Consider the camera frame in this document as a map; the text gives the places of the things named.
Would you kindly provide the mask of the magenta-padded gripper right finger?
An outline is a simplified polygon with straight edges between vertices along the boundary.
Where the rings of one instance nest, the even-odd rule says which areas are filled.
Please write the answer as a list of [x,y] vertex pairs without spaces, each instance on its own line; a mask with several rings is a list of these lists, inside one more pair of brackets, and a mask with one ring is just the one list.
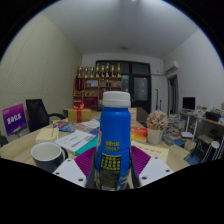
[[131,147],[131,162],[134,188],[146,186],[173,173],[159,156],[150,156],[135,146]]

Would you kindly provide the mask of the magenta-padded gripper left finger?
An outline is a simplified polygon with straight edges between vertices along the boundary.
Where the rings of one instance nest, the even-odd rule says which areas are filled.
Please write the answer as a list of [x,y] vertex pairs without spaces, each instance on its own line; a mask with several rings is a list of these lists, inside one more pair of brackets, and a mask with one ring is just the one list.
[[53,174],[83,188],[94,186],[95,167],[93,147],[75,159],[66,159]]

